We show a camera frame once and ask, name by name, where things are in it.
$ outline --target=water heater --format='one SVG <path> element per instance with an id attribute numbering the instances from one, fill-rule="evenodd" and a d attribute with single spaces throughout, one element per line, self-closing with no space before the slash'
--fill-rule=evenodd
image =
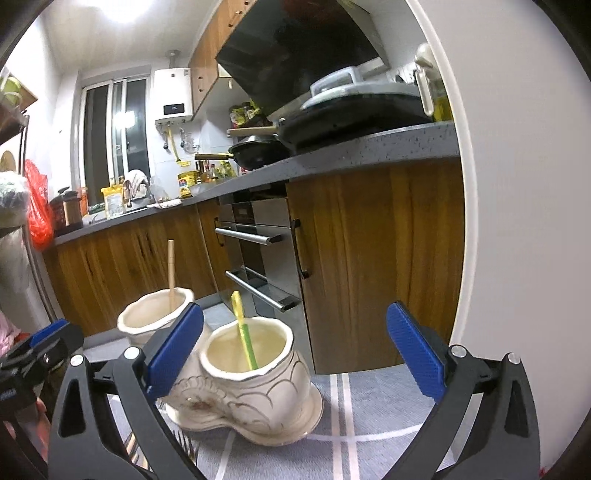
<path id="1" fill-rule="evenodd" d="M 189 121 L 193 117 L 190 69 L 164 69 L 154 72 L 152 104 L 156 125 Z"/>

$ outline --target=gray countertop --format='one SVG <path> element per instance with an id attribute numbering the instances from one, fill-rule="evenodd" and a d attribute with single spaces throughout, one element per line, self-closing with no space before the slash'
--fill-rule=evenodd
<path id="1" fill-rule="evenodd" d="M 400 161 L 459 156 L 460 148 L 457 142 L 456 129 L 451 121 L 398 128 L 331 145 L 296 157 L 286 158 L 246 175 L 218 183 L 192 198 L 183 200 L 182 205 L 171 209 L 142 209 L 85 226 L 56 238 L 54 245 L 61 245 L 111 226 L 276 181 L 290 181 L 323 173 Z"/>

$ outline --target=pot saucer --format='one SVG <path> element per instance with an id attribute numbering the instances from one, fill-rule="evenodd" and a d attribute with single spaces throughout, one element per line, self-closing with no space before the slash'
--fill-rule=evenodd
<path id="1" fill-rule="evenodd" d="M 318 425 L 323 409 L 324 402 L 322 400 L 322 395 L 320 395 L 318 388 L 314 384 L 311 384 L 310 394 L 304 402 L 302 412 L 294 422 L 281 433 L 276 435 L 263 435 L 250 432 L 241 425 L 232 423 L 228 419 L 218 417 L 212 413 L 192 411 L 187 414 L 165 404 L 165 410 L 169 418 L 182 429 L 191 430 L 193 432 L 204 432 L 206 430 L 213 430 L 220 427 L 230 427 L 252 443 L 266 447 L 289 445 L 290 443 L 295 443 L 306 437 Z"/>

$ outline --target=kitchen cabinet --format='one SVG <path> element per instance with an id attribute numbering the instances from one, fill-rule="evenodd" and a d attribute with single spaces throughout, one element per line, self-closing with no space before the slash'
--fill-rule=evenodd
<path id="1" fill-rule="evenodd" d="M 212 22 L 207 26 L 189 62 L 194 112 L 197 112 L 217 80 L 217 43 L 217 25 Z"/>
<path id="2" fill-rule="evenodd" d="M 199 212 L 182 207 L 131 220 L 43 253 L 65 318 L 85 336 L 116 328 L 123 309 L 168 288 L 167 241 L 175 240 L 176 284 L 196 299 L 216 292 Z"/>
<path id="3" fill-rule="evenodd" d="M 226 271 L 232 269 L 226 250 L 226 239 L 215 232 L 219 226 L 220 206 L 216 199 L 212 199 L 199 203 L 197 208 L 217 291 L 228 291 L 233 288 L 233 283 L 226 276 Z"/>
<path id="4" fill-rule="evenodd" d="M 317 373 L 401 363 L 385 323 L 396 300 L 449 340 L 464 249 L 459 159 L 312 177 L 287 196 Z"/>
<path id="5" fill-rule="evenodd" d="M 253 4 L 253 0 L 223 0 L 203 32 L 189 62 L 193 85 L 193 113 L 197 113 L 220 77 L 216 60 L 218 52 Z"/>

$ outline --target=red plastic bag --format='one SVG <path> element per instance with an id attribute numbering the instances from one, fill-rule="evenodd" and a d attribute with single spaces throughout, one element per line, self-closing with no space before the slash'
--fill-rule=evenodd
<path id="1" fill-rule="evenodd" d="M 43 251 L 53 242 L 52 214 L 47 200 L 47 175 L 40 174 L 31 160 L 25 160 L 25 177 L 31 187 L 31 204 L 27 213 L 31 243 L 35 250 Z"/>

